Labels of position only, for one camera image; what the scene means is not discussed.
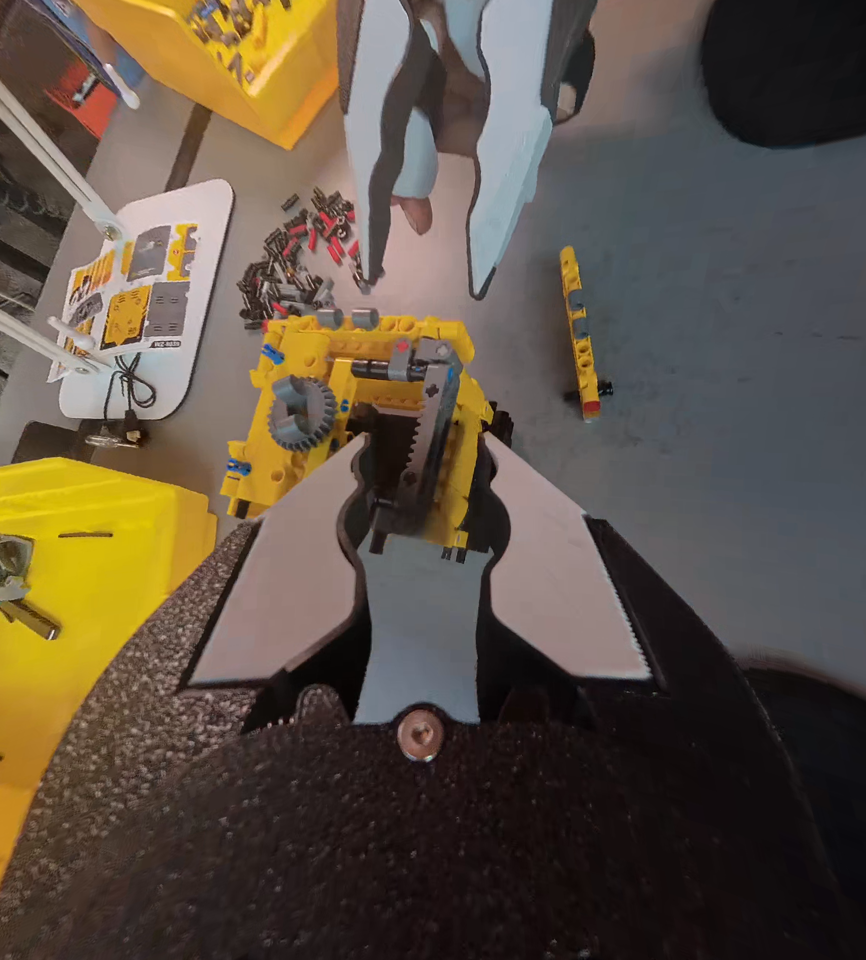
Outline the lego set box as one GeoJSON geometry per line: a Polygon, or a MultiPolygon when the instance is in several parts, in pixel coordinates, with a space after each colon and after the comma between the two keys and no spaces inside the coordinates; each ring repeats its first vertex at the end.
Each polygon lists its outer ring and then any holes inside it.
{"type": "Polygon", "coordinates": [[[0,81],[48,134],[100,141],[144,76],[82,2],[0,1],[0,81]]]}

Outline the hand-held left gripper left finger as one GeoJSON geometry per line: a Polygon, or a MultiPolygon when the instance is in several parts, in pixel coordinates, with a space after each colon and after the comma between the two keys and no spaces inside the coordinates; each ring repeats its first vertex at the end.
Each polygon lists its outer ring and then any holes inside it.
{"type": "Polygon", "coordinates": [[[179,691],[260,690],[260,723],[289,719],[311,686],[335,691],[348,718],[371,652],[367,538],[373,451],[354,437],[248,530],[179,691]]]}

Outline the white flat board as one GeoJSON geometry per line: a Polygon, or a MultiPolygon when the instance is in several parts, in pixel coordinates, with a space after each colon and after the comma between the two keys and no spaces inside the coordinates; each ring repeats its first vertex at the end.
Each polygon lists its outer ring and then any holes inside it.
{"type": "MultiPolygon", "coordinates": [[[[62,314],[65,289],[61,311],[54,323],[56,343],[62,354],[59,360],[53,361],[47,380],[59,384],[58,407],[67,419],[98,420],[102,415],[119,419],[123,415],[127,406],[126,389],[120,383],[113,383],[114,374],[122,371],[116,364],[117,359],[122,360],[124,366],[137,359],[136,374],[149,383],[154,391],[154,402],[138,411],[140,420],[160,421],[173,414],[184,402],[199,352],[233,204],[231,186],[225,180],[214,178],[136,200],[119,210],[117,217],[122,237],[114,241],[105,240],[101,250],[82,266],[109,250],[114,242],[134,238],[149,228],[172,223],[199,225],[199,246],[192,271],[182,344],[177,348],[154,347],[114,356],[91,351],[83,355],[67,353],[59,342],[59,333],[55,328],[62,314]]],[[[69,273],[66,286],[73,270],[69,273]]]]}

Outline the yellow plastic storage bin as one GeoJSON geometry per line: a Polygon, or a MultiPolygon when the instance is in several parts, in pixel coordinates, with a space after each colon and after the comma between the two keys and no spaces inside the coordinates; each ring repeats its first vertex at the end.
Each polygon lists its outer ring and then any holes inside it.
{"type": "Polygon", "coordinates": [[[28,600],[61,627],[46,641],[0,613],[0,882],[73,715],[217,527],[208,497],[181,486],[64,458],[0,466],[0,534],[34,540],[28,600]],[[114,536],[57,538],[69,531],[114,536]]]}
{"type": "Polygon", "coordinates": [[[155,80],[291,150],[339,87],[336,1],[291,1],[281,40],[259,78],[241,87],[194,38],[184,18],[194,1],[83,1],[155,80]]]}

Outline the yellow lego panel assembly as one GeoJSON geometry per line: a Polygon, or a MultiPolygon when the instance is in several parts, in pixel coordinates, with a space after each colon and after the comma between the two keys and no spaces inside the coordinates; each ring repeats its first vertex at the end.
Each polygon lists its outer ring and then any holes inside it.
{"type": "Polygon", "coordinates": [[[591,319],[585,305],[579,261],[572,246],[561,250],[559,270],[576,380],[575,388],[567,391],[563,398],[575,402],[583,422],[590,424],[601,415],[603,398],[614,396],[615,387],[611,380],[599,377],[596,370],[591,319]]]}

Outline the yellow lego vehicle model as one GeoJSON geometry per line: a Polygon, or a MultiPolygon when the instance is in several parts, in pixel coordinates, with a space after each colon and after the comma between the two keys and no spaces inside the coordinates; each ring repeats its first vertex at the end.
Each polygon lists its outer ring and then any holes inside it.
{"type": "Polygon", "coordinates": [[[247,438],[228,444],[229,514],[258,518],[362,435],[372,552],[400,536],[458,563],[487,554],[479,438],[509,444],[512,420],[470,374],[474,356],[458,320],[326,309],[265,322],[250,373],[259,400],[247,438]]]}

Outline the pile of small lego pins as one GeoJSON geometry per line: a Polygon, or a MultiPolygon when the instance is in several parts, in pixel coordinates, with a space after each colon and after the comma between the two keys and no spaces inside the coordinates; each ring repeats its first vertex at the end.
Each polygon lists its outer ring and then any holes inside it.
{"type": "Polygon", "coordinates": [[[262,256],[247,265],[237,282],[243,302],[239,316],[247,331],[337,305],[335,279],[317,270],[319,256],[338,269],[347,268],[359,292],[371,293],[350,199],[315,186],[308,205],[293,194],[282,210],[289,217],[265,238],[262,256]]]}

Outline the lego sticker sheet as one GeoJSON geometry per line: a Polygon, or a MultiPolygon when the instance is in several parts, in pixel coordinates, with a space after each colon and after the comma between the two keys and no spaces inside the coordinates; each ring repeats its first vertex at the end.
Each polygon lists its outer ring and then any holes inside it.
{"type": "Polygon", "coordinates": [[[196,222],[150,227],[70,274],[55,328],[68,354],[181,346],[199,246],[196,222]]]}

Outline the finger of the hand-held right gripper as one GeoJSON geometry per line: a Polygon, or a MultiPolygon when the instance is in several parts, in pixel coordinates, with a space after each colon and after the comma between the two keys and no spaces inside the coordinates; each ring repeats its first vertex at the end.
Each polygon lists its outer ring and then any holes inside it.
{"type": "Polygon", "coordinates": [[[542,102],[552,1],[491,1],[476,52],[487,113],[474,149],[475,189],[466,221],[469,292],[482,300],[509,246],[552,132],[542,102]]]}
{"type": "Polygon", "coordinates": [[[374,284],[393,201],[426,201],[439,172],[445,68],[434,26],[405,1],[339,2],[338,67],[360,269],[374,284]]]}

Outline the heap of mixed lego parts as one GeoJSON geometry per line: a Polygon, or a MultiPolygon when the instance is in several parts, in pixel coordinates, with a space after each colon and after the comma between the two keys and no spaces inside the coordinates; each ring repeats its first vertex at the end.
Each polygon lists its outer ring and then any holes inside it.
{"type": "Polygon", "coordinates": [[[184,23],[237,83],[250,87],[281,40],[282,15],[290,1],[197,1],[184,23]]]}

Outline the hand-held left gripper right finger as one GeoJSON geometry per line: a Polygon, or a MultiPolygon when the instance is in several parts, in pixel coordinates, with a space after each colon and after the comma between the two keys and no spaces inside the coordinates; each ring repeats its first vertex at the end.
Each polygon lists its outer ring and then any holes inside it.
{"type": "Polygon", "coordinates": [[[663,690],[635,616],[577,502],[486,434],[481,519],[491,557],[476,623],[484,724],[539,716],[592,724],[594,693],[663,690]]]}

